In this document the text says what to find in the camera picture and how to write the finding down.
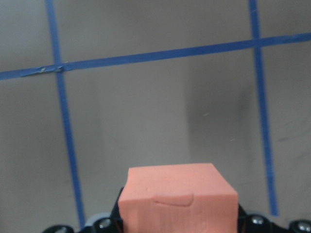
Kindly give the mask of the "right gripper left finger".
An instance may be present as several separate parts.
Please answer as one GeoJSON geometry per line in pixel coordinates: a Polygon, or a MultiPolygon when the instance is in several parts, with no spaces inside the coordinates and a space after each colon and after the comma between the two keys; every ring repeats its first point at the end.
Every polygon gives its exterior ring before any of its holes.
{"type": "Polygon", "coordinates": [[[80,230],[81,233],[122,233],[123,220],[119,213],[118,201],[123,191],[120,189],[113,208],[110,212],[92,215],[80,230]]]}

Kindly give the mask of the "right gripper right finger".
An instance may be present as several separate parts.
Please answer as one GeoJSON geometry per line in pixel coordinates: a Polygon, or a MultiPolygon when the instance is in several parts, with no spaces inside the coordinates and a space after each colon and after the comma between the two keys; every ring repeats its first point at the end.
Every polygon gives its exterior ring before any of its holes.
{"type": "Polygon", "coordinates": [[[237,232],[238,233],[271,233],[272,224],[266,217],[262,215],[248,214],[239,204],[237,232]]]}

